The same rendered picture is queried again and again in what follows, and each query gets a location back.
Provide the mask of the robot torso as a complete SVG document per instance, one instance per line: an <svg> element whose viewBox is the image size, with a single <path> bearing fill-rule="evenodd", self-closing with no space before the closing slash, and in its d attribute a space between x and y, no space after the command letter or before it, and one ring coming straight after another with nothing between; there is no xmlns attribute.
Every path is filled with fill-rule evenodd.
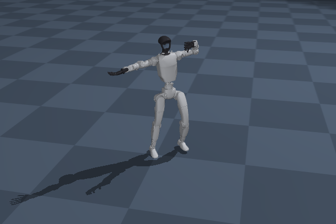
<svg viewBox="0 0 336 224"><path fill-rule="evenodd" d="M156 56L159 59L156 65L157 73L161 81L166 82L164 87L162 87L164 98L172 99L176 96L176 89L173 87L174 83L172 81L175 81L177 76L177 56L172 51L167 56L162 54L165 53Z"/></svg>

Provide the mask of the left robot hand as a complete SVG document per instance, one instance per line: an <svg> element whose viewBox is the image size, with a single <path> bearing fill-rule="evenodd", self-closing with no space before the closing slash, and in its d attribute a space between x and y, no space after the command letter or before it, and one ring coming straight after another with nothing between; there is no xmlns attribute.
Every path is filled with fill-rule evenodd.
<svg viewBox="0 0 336 224"><path fill-rule="evenodd" d="M196 41L191 41L191 42L185 42L185 51L187 51L187 53L188 53L188 51L189 51L189 49L191 49L191 48L193 48L194 47L194 42L196 42Z"/></svg>

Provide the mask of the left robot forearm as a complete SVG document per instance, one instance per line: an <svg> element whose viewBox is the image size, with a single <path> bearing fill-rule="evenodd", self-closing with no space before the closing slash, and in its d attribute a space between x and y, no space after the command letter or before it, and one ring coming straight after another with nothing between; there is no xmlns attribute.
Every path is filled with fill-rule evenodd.
<svg viewBox="0 0 336 224"><path fill-rule="evenodd" d="M194 47L193 47L193 49L194 49L194 50L197 50L197 49L199 48L198 42L197 42L197 40L193 40L193 41L196 41L196 42L194 42Z"/></svg>

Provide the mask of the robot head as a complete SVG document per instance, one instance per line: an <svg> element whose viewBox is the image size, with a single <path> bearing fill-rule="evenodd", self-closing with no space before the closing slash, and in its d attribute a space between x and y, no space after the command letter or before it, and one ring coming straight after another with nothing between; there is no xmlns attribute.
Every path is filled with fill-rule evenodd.
<svg viewBox="0 0 336 224"><path fill-rule="evenodd" d="M161 53L165 53L165 54L162 54L162 55L165 55L165 56L167 56L167 55L169 55L170 54L170 52L168 53L168 51L170 50L170 47L171 47L171 40L170 40L170 38L169 37L167 37L167 36L161 36L159 39L158 39L158 42L159 42L159 44L161 45L161 47L162 47L162 52ZM163 45L166 45L166 44L169 44L169 48L163 48ZM160 53L160 54L161 54Z"/></svg>

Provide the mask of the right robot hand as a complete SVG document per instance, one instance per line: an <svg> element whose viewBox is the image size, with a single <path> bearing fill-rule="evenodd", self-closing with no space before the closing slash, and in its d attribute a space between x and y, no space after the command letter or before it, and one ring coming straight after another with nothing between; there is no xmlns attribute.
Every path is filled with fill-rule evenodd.
<svg viewBox="0 0 336 224"><path fill-rule="evenodd" d="M122 68L120 71L118 71L118 72L108 72L108 74L109 75L111 75L111 76L117 76L117 75L120 75L120 74L124 74L125 72L127 72L128 71L128 68Z"/></svg>

